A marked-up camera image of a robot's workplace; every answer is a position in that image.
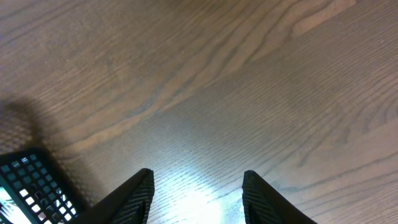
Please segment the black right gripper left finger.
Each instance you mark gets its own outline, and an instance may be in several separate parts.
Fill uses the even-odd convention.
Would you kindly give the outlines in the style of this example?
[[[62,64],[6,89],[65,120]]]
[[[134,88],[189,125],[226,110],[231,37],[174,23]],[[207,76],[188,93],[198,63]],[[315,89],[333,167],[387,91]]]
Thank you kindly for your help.
[[[155,193],[154,172],[141,169],[95,206],[79,214],[74,224],[146,224]]]

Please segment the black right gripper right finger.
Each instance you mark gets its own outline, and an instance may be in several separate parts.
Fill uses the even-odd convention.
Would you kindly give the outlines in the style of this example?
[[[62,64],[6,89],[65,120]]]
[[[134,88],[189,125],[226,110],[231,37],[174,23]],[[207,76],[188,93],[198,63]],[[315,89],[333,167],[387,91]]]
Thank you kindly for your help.
[[[242,190],[248,224],[316,224],[253,170],[244,173]]]

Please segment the black plastic perforated basket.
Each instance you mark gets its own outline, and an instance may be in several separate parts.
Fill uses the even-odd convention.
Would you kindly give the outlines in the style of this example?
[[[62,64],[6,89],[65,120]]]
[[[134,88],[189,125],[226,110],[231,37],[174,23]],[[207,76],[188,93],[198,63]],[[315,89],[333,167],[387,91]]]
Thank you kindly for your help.
[[[37,147],[1,155],[1,187],[29,223],[70,223],[87,209],[55,161]]]

